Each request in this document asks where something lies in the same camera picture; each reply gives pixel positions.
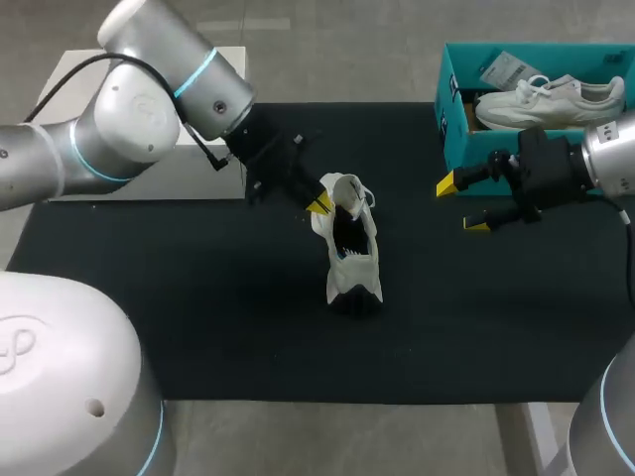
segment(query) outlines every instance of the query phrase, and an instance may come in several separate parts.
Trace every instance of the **teal shoebox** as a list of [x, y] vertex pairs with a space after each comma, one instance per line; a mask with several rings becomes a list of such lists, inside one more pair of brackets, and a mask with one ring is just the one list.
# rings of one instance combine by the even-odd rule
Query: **teal shoebox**
[[[582, 82], [604, 84], [614, 76], [622, 76], [626, 83], [626, 107], [635, 107], [635, 45], [446, 44], [435, 113], [449, 171], [483, 163], [494, 150], [518, 152], [517, 132], [480, 130], [472, 113], [476, 93], [496, 90], [483, 82], [481, 76], [502, 52], [551, 79], [570, 74]], [[572, 144], [579, 144], [583, 131], [548, 131], [548, 135], [565, 135]], [[506, 195], [510, 190], [504, 180], [499, 183], [488, 180], [464, 193]]]

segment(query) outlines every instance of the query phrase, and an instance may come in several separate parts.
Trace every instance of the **white shoe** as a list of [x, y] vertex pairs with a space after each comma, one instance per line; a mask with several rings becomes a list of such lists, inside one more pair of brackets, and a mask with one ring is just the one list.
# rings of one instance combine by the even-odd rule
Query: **white shoe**
[[311, 214], [314, 232], [328, 245], [326, 301], [346, 313], [368, 313], [384, 300], [370, 214], [375, 196], [354, 175], [326, 174], [320, 181], [334, 205], [329, 215]]
[[[535, 86], [539, 79], [547, 83]], [[624, 110], [625, 95], [619, 76], [608, 84], [586, 84], [569, 75], [551, 82], [536, 75], [518, 81], [515, 91], [479, 97], [474, 113], [489, 129], [567, 129], [617, 117]]]

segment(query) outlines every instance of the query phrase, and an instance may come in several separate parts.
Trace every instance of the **robotic arm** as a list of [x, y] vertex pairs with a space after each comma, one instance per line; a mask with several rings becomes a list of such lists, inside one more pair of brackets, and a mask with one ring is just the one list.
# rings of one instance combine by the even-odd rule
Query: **robotic arm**
[[437, 185], [437, 196], [467, 189], [485, 179], [508, 181], [514, 204], [466, 216], [465, 229], [496, 230], [516, 220], [539, 221], [542, 211], [571, 202], [613, 198], [635, 192], [635, 112], [589, 126], [579, 145], [549, 139], [539, 128], [518, 134], [518, 154], [494, 151], [485, 164], [457, 168]]
[[323, 186], [299, 162], [302, 136], [283, 134], [252, 109], [251, 86], [172, 7], [162, 0], [123, 0], [98, 41], [118, 58], [81, 116], [0, 127], [0, 210], [65, 194], [112, 192], [169, 153], [183, 121], [217, 170], [227, 160], [214, 157], [193, 130], [208, 141], [225, 140], [247, 168], [249, 198], [279, 186], [303, 208], [330, 211]]

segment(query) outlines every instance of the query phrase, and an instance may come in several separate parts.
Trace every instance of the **shoe label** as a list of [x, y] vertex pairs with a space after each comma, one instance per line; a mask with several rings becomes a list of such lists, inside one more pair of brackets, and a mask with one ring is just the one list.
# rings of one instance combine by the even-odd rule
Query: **shoe label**
[[513, 91], [521, 79], [529, 79], [542, 74], [531, 65], [517, 59], [507, 52], [501, 52], [489, 66], [481, 67], [481, 81], [501, 91]]

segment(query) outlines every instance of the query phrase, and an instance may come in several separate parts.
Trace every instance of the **black mat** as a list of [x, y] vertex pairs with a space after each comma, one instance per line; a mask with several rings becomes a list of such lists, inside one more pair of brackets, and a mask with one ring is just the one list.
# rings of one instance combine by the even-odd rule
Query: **black mat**
[[166, 398], [575, 401], [633, 331], [612, 210], [466, 233], [462, 214], [497, 200], [434, 200], [445, 168], [431, 105], [259, 107], [323, 131], [316, 174], [355, 173], [375, 193], [376, 318], [328, 311], [325, 244], [279, 200], [41, 204], [11, 262], [117, 301]]

